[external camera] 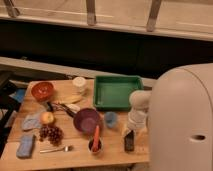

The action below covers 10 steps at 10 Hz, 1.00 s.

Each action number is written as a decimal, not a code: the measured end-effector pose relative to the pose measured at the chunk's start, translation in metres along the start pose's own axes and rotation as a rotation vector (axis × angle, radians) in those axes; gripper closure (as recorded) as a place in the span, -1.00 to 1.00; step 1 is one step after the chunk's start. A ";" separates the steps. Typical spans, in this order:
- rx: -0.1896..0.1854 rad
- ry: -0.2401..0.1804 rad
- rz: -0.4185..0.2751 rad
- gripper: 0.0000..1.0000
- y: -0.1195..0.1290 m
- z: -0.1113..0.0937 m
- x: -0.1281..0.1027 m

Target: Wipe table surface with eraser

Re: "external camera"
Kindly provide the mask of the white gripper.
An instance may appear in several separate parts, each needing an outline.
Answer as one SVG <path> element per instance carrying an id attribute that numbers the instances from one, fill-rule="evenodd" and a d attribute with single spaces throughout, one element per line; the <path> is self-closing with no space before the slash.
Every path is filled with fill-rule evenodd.
<path id="1" fill-rule="evenodd" d="M 128 113 L 127 123 L 125 125 L 124 134 L 124 150 L 131 152 L 134 150 L 134 131 L 138 131 L 146 127 L 147 109 L 132 108 Z"/>

